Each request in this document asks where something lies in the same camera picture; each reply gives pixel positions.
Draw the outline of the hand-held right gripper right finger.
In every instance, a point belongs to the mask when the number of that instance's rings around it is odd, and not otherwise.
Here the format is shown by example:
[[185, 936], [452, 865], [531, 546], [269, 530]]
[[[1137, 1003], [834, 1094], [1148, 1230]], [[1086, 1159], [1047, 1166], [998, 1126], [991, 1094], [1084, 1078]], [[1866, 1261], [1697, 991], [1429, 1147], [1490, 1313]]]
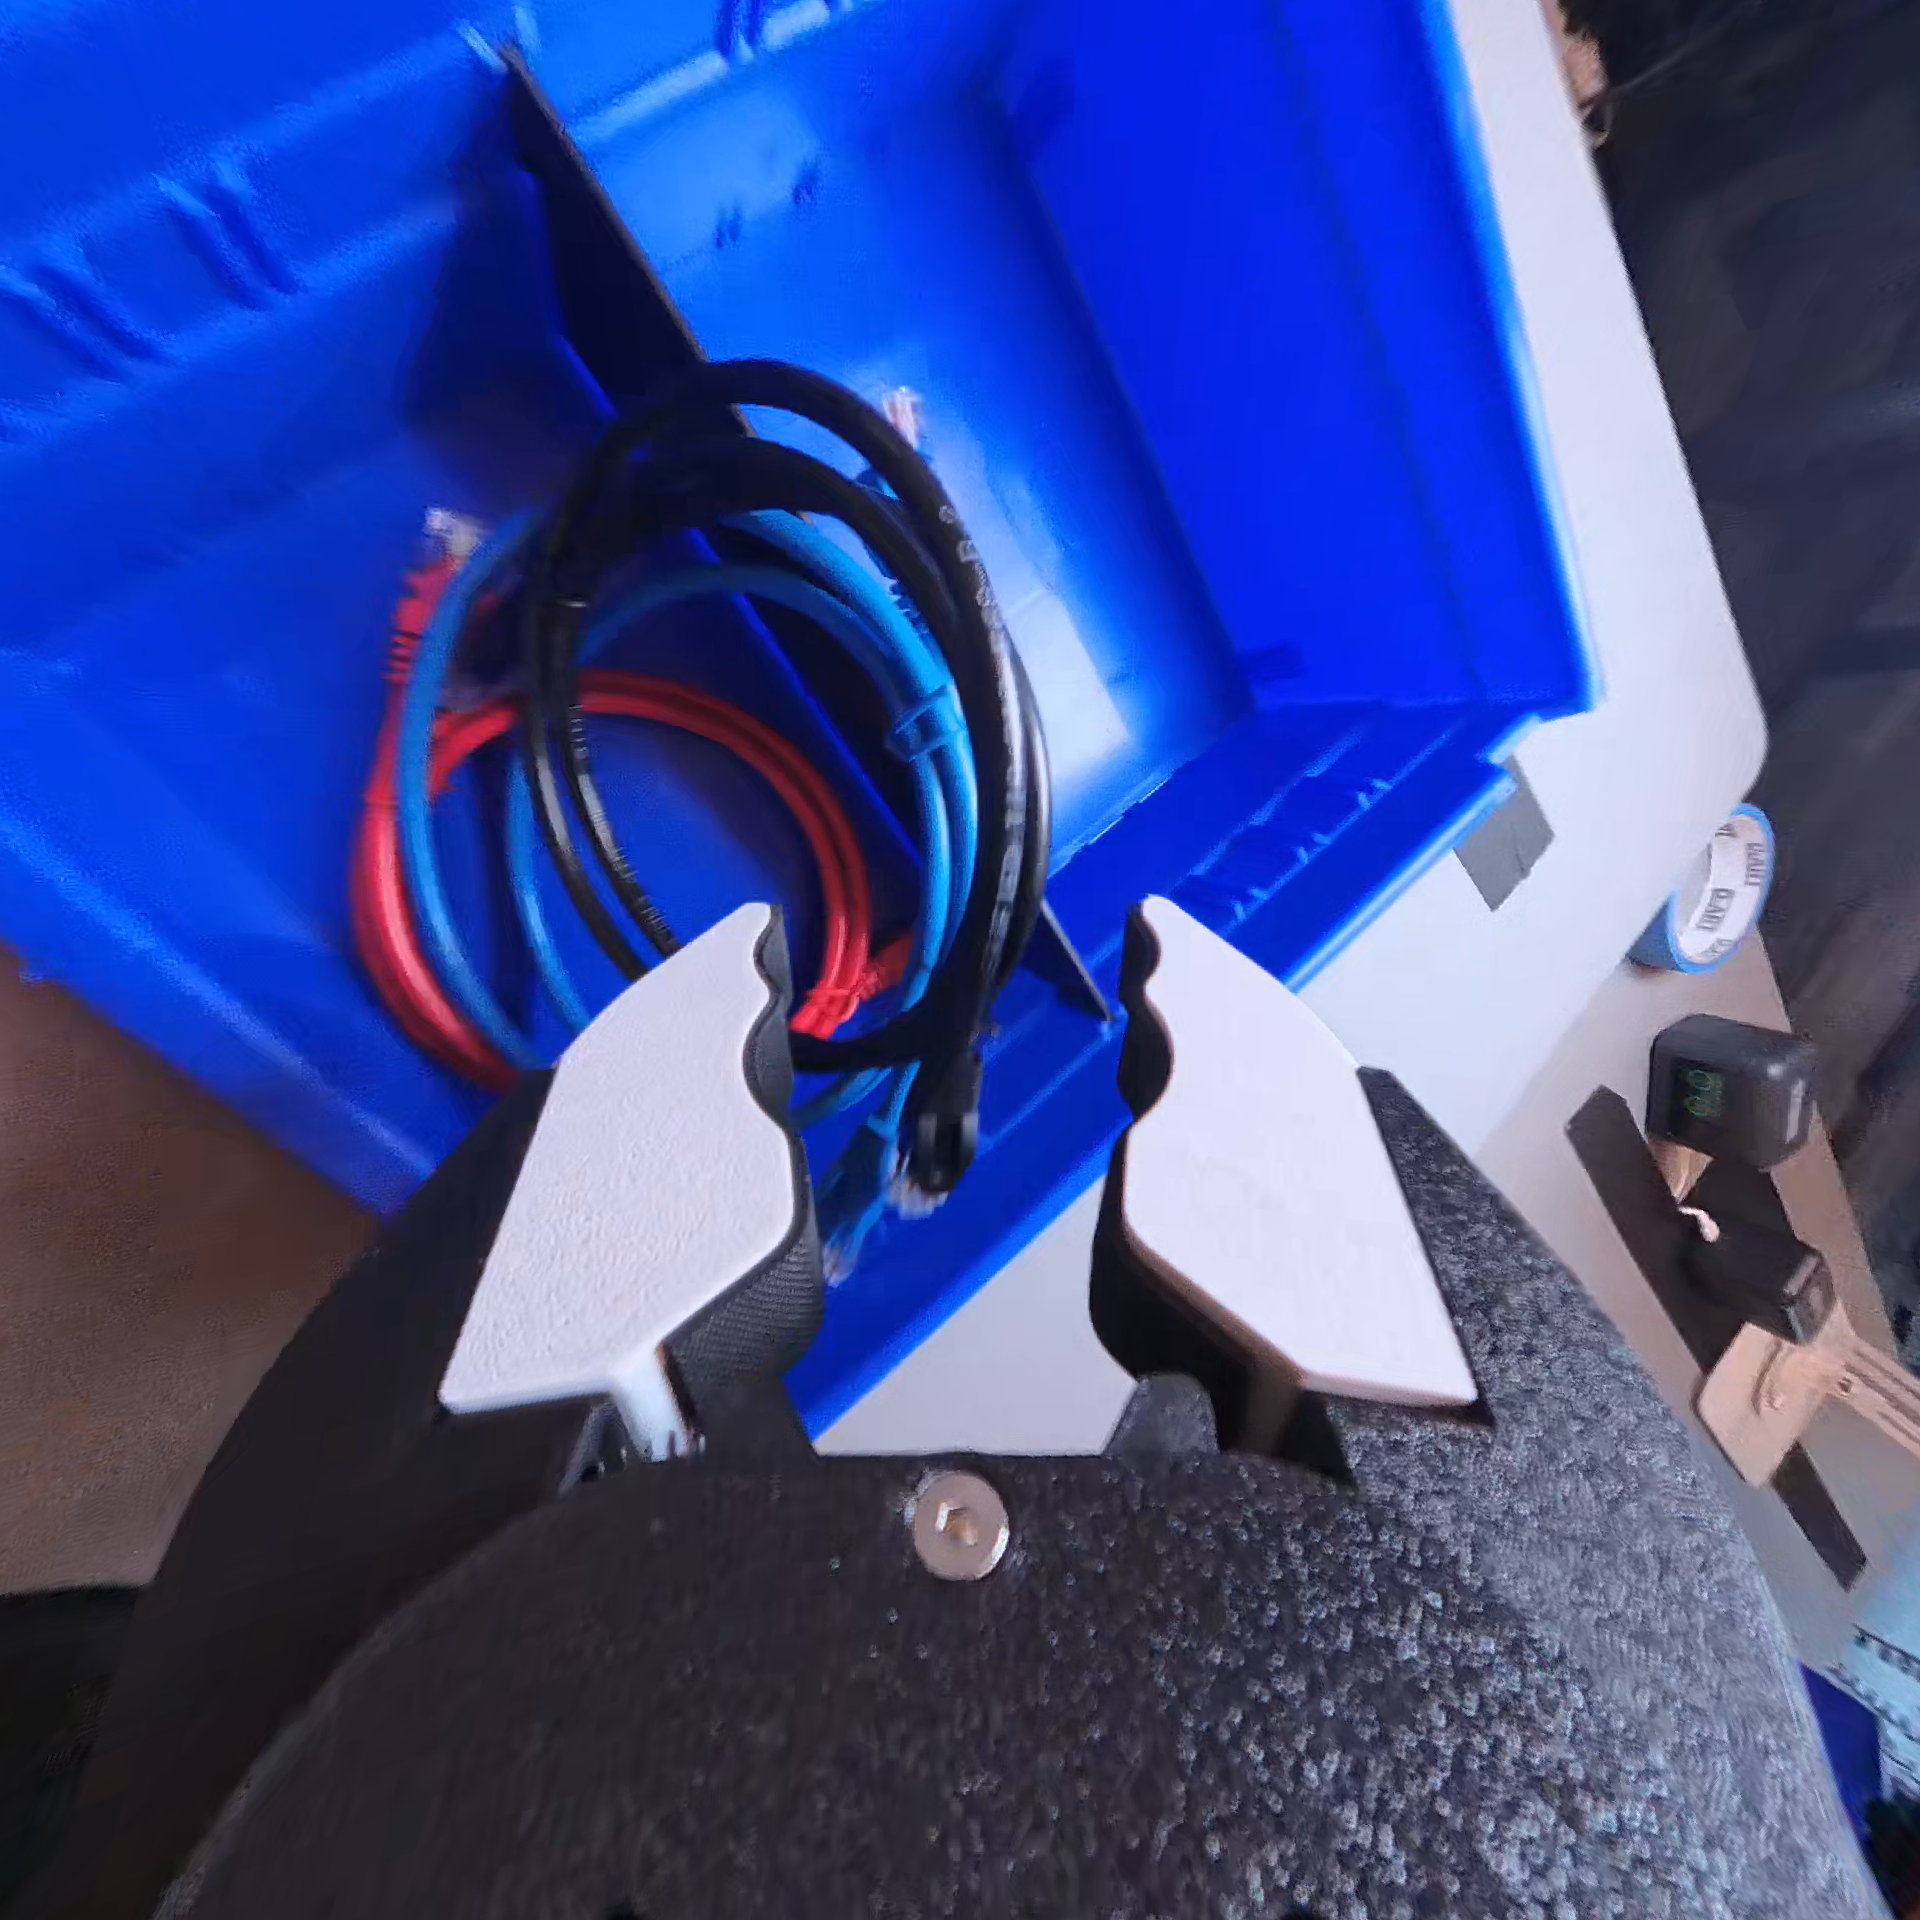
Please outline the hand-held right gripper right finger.
[[1167, 897], [1130, 910], [1092, 1329], [1188, 1380], [1224, 1447], [1316, 1447], [1308, 1405], [1468, 1415], [1477, 1380], [1367, 1080], [1305, 1000]]

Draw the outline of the black clamp with wooden block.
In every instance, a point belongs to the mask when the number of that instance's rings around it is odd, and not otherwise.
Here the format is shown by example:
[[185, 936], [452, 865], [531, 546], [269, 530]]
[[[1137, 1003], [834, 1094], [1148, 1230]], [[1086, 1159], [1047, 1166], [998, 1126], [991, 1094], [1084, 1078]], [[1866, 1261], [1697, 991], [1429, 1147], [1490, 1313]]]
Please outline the black clamp with wooden block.
[[[1571, 1118], [1567, 1140], [1655, 1304], [1691, 1356], [1688, 1405], [1693, 1406], [1702, 1377], [1744, 1324], [1695, 1292], [1678, 1267], [1684, 1222], [1677, 1209], [1691, 1202], [1713, 1213], [1737, 1213], [1793, 1235], [1773, 1181], [1763, 1171], [1712, 1162], [1700, 1181], [1674, 1196], [1661, 1159], [1638, 1132], [1628, 1105], [1604, 1089], [1594, 1092]], [[1851, 1591], [1866, 1569], [1866, 1555], [1803, 1444], [1788, 1452], [1777, 1479], [1763, 1487], [1781, 1498], [1837, 1585]]]

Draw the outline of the dark tape patch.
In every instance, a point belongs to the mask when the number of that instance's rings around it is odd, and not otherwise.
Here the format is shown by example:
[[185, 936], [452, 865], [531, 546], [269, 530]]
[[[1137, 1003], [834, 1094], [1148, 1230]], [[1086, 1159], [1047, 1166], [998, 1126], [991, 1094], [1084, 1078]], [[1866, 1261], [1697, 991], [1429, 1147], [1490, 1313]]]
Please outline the dark tape patch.
[[1461, 833], [1452, 848], [1452, 859], [1490, 912], [1512, 899], [1555, 841], [1555, 830], [1519, 757], [1506, 757], [1501, 770], [1507, 779], [1501, 803]]

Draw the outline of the blue tape roll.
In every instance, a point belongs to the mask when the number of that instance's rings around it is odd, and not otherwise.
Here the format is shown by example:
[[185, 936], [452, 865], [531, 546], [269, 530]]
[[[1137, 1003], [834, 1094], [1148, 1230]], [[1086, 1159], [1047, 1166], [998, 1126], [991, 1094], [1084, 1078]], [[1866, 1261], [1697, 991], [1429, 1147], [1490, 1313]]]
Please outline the blue tape roll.
[[1772, 822], [1756, 804], [1737, 804], [1626, 957], [1654, 972], [1717, 972], [1758, 929], [1777, 865]]

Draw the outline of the tan cardboard piece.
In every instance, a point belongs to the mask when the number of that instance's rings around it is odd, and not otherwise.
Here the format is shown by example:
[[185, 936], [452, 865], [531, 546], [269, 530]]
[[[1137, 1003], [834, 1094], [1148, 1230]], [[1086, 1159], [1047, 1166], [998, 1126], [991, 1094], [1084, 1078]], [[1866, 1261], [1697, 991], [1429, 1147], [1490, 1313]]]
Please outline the tan cardboard piece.
[[1839, 1307], [1807, 1341], [1741, 1325], [1693, 1400], [1697, 1423], [1746, 1486], [1770, 1486], [1829, 1405], [1917, 1457], [1917, 1380]]

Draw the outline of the blue plastic bin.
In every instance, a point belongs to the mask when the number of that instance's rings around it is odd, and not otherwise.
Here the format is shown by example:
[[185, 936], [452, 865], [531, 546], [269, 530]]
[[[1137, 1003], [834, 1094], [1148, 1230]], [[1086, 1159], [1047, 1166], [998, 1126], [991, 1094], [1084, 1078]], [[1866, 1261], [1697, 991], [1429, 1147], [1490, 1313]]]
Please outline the blue plastic bin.
[[[1303, 985], [1594, 705], [1444, 4], [4, 4], [4, 943], [356, 1200], [485, 1100], [354, 942], [403, 595], [613, 419], [508, 51], [699, 352], [947, 490], [1100, 991], [1143, 896]], [[1106, 1162], [1120, 1022], [1041, 951], [816, 1429]]]

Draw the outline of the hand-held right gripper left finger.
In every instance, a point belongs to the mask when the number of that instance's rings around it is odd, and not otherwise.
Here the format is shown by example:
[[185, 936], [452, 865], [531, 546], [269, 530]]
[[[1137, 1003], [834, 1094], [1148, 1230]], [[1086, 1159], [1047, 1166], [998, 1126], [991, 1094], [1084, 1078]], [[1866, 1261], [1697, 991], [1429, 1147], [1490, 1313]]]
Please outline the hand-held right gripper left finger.
[[781, 912], [751, 902], [566, 1045], [444, 1364], [449, 1413], [603, 1400], [668, 1460], [804, 1354], [826, 1282], [790, 987]]

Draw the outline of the black digital timer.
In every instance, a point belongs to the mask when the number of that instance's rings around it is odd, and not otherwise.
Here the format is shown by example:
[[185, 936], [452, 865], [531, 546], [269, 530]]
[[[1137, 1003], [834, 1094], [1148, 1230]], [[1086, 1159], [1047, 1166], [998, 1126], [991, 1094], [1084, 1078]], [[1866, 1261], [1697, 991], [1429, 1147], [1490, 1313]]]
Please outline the black digital timer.
[[1770, 1171], [1807, 1146], [1813, 1094], [1808, 1040], [1693, 1013], [1654, 1037], [1644, 1132], [1712, 1162]]

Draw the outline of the small black device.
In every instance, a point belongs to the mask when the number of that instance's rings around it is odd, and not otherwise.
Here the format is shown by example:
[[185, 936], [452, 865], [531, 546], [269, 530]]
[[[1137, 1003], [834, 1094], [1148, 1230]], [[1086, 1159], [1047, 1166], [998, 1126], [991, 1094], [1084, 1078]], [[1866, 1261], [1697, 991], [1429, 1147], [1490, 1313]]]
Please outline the small black device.
[[1837, 1284], [1820, 1252], [1788, 1230], [1737, 1213], [1684, 1202], [1678, 1267], [1695, 1292], [1794, 1347], [1808, 1347], [1837, 1307]]

